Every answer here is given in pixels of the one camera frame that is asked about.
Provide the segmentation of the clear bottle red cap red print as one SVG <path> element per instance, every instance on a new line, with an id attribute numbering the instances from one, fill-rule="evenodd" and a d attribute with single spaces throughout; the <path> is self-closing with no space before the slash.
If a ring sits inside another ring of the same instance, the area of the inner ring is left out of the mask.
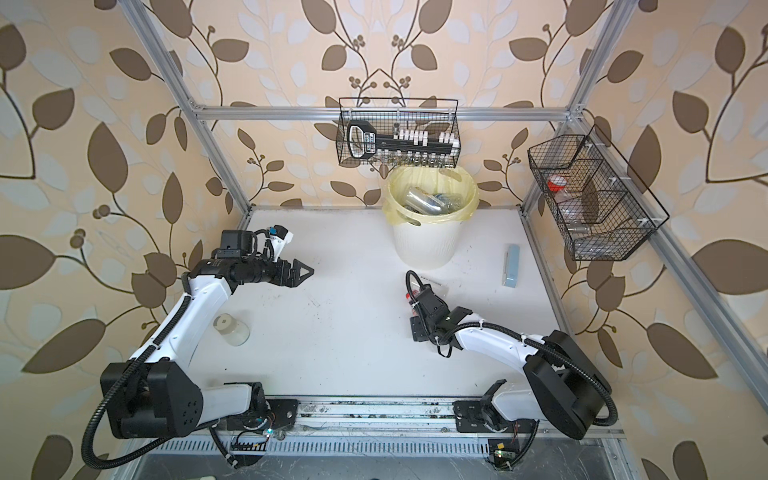
<path id="1" fill-rule="evenodd" d="M 409 307 L 411 308 L 411 316 L 418 316 L 418 312 L 417 312 L 417 309 L 416 309 L 416 306 L 415 306 L 416 302 L 413 299 L 411 293 L 406 293 L 405 298 L 406 298 L 406 300 L 407 300 L 407 302 L 409 304 Z"/>

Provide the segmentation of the clear bottle green red neck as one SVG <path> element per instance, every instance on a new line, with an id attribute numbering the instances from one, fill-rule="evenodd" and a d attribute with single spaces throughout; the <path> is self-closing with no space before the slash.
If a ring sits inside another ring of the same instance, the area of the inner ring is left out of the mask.
<path id="1" fill-rule="evenodd" d="M 443 200 L 419 187 L 410 187 L 405 192 L 404 205 L 422 215 L 443 215 L 448 211 Z"/>

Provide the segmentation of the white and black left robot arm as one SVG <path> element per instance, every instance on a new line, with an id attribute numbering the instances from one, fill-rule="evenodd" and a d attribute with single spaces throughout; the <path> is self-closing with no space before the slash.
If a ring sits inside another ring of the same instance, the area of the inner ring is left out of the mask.
<path id="1" fill-rule="evenodd" d="M 287 415 L 272 411 L 261 383 L 202 388 L 188 370 L 203 334 L 238 286 L 266 282 L 295 288 L 313 273 L 298 260 L 260 257 L 203 260 L 184 273 L 182 298 L 158 330 L 128 361 L 111 363 L 103 371 L 103 399 L 81 442 L 85 465 L 94 470 L 125 465 L 174 438 L 213 431 L 227 417 L 252 431 L 266 431 L 287 420 Z M 100 458 L 94 441 L 102 419 L 108 419 L 115 437 L 144 438 L 146 445 L 115 459 Z"/>

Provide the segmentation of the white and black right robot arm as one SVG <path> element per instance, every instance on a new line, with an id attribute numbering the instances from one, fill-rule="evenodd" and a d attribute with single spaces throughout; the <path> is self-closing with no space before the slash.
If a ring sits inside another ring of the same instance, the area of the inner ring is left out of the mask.
<path id="1" fill-rule="evenodd" d="M 565 332 L 526 335 L 489 322 L 468 308 L 450 309 L 432 285 L 412 270 L 405 273 L 405 286 L 415 342 L 432 344 L 446 359 L 455 350 L 467 350 L 522 373 L 543 417 L 571 439 L 582 439 L 591 426 L 610 427 L 618 422 L 608 380 Z"/>

